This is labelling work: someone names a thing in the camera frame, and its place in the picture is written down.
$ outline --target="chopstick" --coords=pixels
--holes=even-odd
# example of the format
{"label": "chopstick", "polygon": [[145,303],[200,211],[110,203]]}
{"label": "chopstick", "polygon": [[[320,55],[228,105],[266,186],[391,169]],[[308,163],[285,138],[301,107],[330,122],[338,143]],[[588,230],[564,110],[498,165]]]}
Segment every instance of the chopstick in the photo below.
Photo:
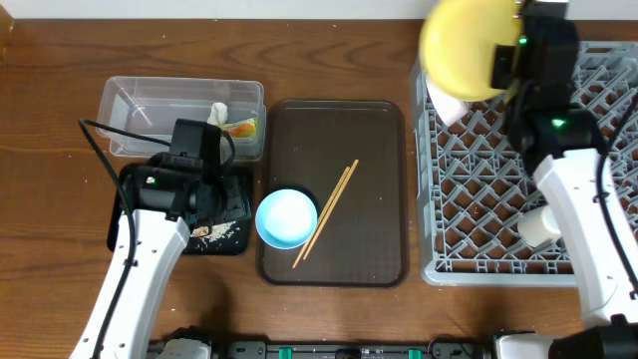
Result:
{"label": "chopstick", "polygon": [[[321,223],[321,221],[323,220],[323,217],[326,215],[326,211],[327,211],[328,207],[330,206],[330,203],[332,203],[332,200],[335,198],[335,195],[339,191],[339,187],[341,187],[341,183],[343,183],[343,180],[346,177],[346,175],[348,174],[349,170],[350,170],[350,168],[346,167],[346,169],[343,171],[343,174],[339,178],[339,181],[337,182],[337,185],[332,190],[332,194],[330,194],[330,197],[328,198],[328,201],[326,202],[326,206],[323,207],[323,210],[321,211],[321,214],[319,215],[319,219],[317,220],[317,224]],[[295,263],[292,264],[292,268],[293,269],[297,266],[297,263],[299,263],[299,259],[301,259],[301,256],[303,255],[303,252],[308,247],[308,244],[310,244],[310,240],[311,239],[306,240],[306,242],[303,244],[303,247],[301,248],[301,251],[299,252],[299,255],[297,256],[297,259],[295,260]]]}
{"label": "chopstick", "polygon": [[346,175],[346,178],[343,180],[341,187],[339,187],[339,191],[337,192],[337,195],[335,196],[334,200],[330,203],[330,207],[328,208],[326,215],[324,215],[323,221],[319,223],[319,226],[317,227],[315,234],[312,236],[312,239],[310,240],[310,246],[308,247],[306,254],[304,254],[303,260],[306,260],[306,258],[308,257],[308,254],[310,254],[312,247],[315,245],[315,241],[317,241],[317,237],[319,237],[319,234],[321,233],[321,230],[323,229],[324,224],[326,224],[326,221],[328,221],[328,217],[330,216],[330,213],[332,213],[332,209],[335,207],[335,204],[337,204],[337,201],[339,200],[339,197],[341,196],[343,189],[348,184],[348,180],[350,180],[350,176],[355,171],[355,168],[357,167],[358,163],[359,163],[359,160],[355,160],[352,163],[352,168],[348,171],[348,174]]}

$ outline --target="wooden tabletop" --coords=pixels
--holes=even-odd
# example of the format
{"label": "wooden tabletop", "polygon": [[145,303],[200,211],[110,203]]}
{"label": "wooden tabletop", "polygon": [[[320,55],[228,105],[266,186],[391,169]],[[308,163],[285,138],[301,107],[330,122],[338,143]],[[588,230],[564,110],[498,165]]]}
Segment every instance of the wooden tabletop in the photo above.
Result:
{"label": "wooden tabletop", "polygon": [[[581,23],[587,40],[638,40],[636,23]],[[68,357],[111,260],[115,190],[77,121],[97,115],[112,76],[255,80],[284,99],[388,100],[410,114],[418,21],[18,21],[0,68],[0,356]],[[408,198],[416,198],[406,121]],[[104,150],[108,143],[100,140]],[[128,161],[110,157],[117,170]],[[199,325],[221,339],[427,343],[501,329],[582,328],[575,289],[434,287],[410,272],[392,289],[280,287],[255,269],[257,236],[234,257],[183,256],[153,338]]]}

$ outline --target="black tray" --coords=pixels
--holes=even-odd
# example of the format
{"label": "black tray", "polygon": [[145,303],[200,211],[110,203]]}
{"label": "black tray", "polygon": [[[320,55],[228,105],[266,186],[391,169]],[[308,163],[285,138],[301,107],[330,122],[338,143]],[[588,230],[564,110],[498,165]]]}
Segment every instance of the black tray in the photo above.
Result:
{"label": "black tray", "polygon": [[259,240],[258,269],[282,285],[389,287],[407,272],[403,115],[387,102],[285,101],[269,116],[264,188],[301,189],[320,213],[356,170],[307,260]]}

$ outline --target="light blue plate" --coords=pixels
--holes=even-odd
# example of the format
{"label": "light blue plate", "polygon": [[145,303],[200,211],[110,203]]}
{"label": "light blue plate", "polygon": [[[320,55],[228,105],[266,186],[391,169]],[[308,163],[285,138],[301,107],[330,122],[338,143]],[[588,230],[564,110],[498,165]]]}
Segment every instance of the light blue plate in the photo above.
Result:
{"label": "light blue plate", "polygon": [[281,189],[269,194],[255,218],[261,239],[278,249],[292,249],[310,239],[317,227],[317,208],[298,190]]}

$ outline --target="green light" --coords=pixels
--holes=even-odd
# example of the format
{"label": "green light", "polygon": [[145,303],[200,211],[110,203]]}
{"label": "green light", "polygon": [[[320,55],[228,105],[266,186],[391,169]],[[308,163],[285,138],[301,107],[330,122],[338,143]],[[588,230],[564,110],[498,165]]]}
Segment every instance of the green light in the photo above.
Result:
{"label": "green light", "polygon": [[557,129],[560,129],[566,123],[567,122],[565,120],[561,120],[561,119],[553,119],[553,120],[551,120],[551,125],[556,127]]}

